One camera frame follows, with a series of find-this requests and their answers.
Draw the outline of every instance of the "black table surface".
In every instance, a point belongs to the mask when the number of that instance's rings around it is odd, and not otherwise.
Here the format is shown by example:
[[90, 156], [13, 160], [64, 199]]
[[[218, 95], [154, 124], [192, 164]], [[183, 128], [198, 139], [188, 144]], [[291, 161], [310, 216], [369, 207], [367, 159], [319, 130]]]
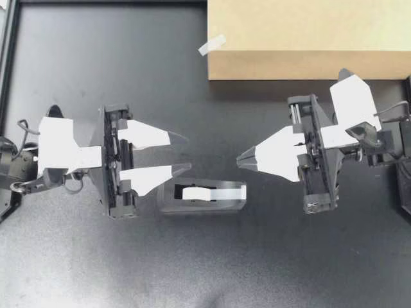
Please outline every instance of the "black table surface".
[[[0, 307], [410, 307], [395, 170], [345, 163], [339, 208], [308, 216], [301, 184], [236, 166], [289, 124], [288, 96], [316, 93], [331, 114], [334, 81], [208, 81], [206, 29], [204, 4], [22, 9], [7, 137], [19, 144], [17, 120], [36, 128], [56, 103], [86, 146], [98, 107], [127, 103], [190, 139], [136, 153], [138, 166], [191, 162], [186, 176], [246, 181], [248, 202], [165, 218], [154, 190], [141, 217], [114, 221], [89, 180], [26, 196], [0, 224]], [[400, 81], [369, 85], [379, 110], [403, 99]]]

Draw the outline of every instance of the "tape strip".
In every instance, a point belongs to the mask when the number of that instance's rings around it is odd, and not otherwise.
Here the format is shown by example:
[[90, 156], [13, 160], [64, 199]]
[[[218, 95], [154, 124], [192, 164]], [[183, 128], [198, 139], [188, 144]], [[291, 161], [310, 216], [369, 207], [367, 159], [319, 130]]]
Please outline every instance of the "tape strip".
[[198, 49], [198, 52], [202, 55], [205, 56], [208, 54], [210, 51], [220, 49], [221, 46], [223, 46], [226, 42], [225, 35], [220, 34], [217, 35], [216, 37], [211, 38], [208, 42], [206, 42], [203, 46], [201, 46]]
[[246, 200], [247, 186], [240, 189], [208, 189], [204, 187], [186, 187], [182, 190], [183, 200]]

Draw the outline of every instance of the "brown cardboard box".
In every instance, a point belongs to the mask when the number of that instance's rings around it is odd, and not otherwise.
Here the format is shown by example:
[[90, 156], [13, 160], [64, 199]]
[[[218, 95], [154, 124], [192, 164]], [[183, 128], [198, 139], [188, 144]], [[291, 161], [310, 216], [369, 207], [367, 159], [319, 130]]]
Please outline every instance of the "brown cardboard box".
[[210, 80], [411, 74], [411, 0], [208, 0]]

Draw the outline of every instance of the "robotic arm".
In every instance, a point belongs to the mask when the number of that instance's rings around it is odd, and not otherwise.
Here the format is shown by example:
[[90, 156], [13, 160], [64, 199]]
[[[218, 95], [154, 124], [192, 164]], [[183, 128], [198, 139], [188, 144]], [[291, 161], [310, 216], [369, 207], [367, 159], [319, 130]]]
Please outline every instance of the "robotic arm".
[[[301, 181], [307, 214], [337, 207], [338, 174], [346, 159], [366, 157], [370, 166], [396, 164], [400, 190], [404, 182], [411, 184], [406, 166], [411, 161], [408, 102], [377, 113], [369, 86], [345, 69], [330, 92], [335, 117], [326, 115], [314, 94], [288, 98], [292, 126], [237, 158], [240, 168]], [[395, 116], [385, 117], [394, 111]], [[411, 198], [409, 188], [401, 193]]]
[[[11, 190], [12, 199], [0, 212], [4, 218], [21, 196], [79, 181], [90, 176], [107, 215], [136, 216], [136, 198], [191, 168], [191, 164], [135, 168], [133, 151], [185, 143], [186, 138], [132, 119], [127, 106], [102, 107], [90, 146], [79, 147], [73, 137], [73, 120], [65, 119], [53, 105], [40, 122], [39, 131], [18, 122], [25, 130], [21, 148], [0, 137], [0, 188]], [[26, 143], [29, 133], [39, 135], [39, 144]]]

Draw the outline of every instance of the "wire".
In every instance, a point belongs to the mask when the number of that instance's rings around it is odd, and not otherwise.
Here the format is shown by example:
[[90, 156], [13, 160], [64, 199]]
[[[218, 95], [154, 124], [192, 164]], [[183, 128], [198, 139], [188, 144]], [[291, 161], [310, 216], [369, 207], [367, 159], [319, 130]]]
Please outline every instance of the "wire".
[[390, 111], [394, 108], [397, 108], [399, 106], [407, 106], [405, 108], [405, 115], [404, 116], [397, 117], [397, 118], [381, 119], [381, 122], [383, 122], [383, 123], [384, 122], [391, 122], [391, 121], [395, 121], [395, 120], [398, 120], [398, 119], [401, 119], [401, 118], [404, 118], [404, 117], [405, 118], [410, 117], [410, 107], [409, 107], [409, 104], [408, 104], [407, 101], [400, 101], [399, 103], [396, 103], [395, 105], [392, 105], [392, 106], [388, 107], [387, 109], [384, 109], [382, 111], [377, 112], [376, 114], [374, 114], [374, 116], [380, 116], [380, 115], [382, 115], [382, 114], [384, 114], [384, 113], [386, 113], [386, 112], [388, 112], [388, 111]]
[[39, 132], [36, 132], [35, 130], [30, 130], [28, 128], [28, 123], [27, 120], [23, 119], [17, 122], [17, 125], [24, 130], [24, 136], [23, 136], [23, 140], [21, 142], [21, 146], [19, 148], [19, 150], [17, 151], [17, 153], [15, 155], [12, 156], [12, 160], [15, 160], [17, 157], [20, 156], [22, 150], [24, 149], [24, 145], [26, 144], [26, 140], [27, 140], [27, 135], [29, 133], [33, 134], [33, 135], [40, 135]]
[[70, 188], [68, 188], [68, 187], [66, 186], [66, 179], [64, 179], [64, 188], [66, 189], [66, 191], [67, 191], [69, 194], [78, 194], [78, 193], [83, 189], [83, 186], [84, 186], [83, 178], [81, 177], [79, 180], [77, 180], [77, 179], [74, 178], [74, 176], [73, 176], [72, 173], [70, 174], [70, 176], [71, 176], [71, 179], [72, 179], [73, 181], [80, 182], [80, 187], [77, 188], [77, 189], [74, 189], [74, 190], [73, 190], [73, 189], [70, 189]]
[[331, 118], [332, 122], [334, 125], [337, 125], [337, 115], [335, 114], [335, 112], [333, 112], [333, 117]]
[[411, 173], [410, 171], [407, 169], [407, 167], [405, 167], [404, 162], [400, 162], [398, 163], [398, 169], [401, 171], [401, 173], [407, 178], [407, 180], [411, 180]]

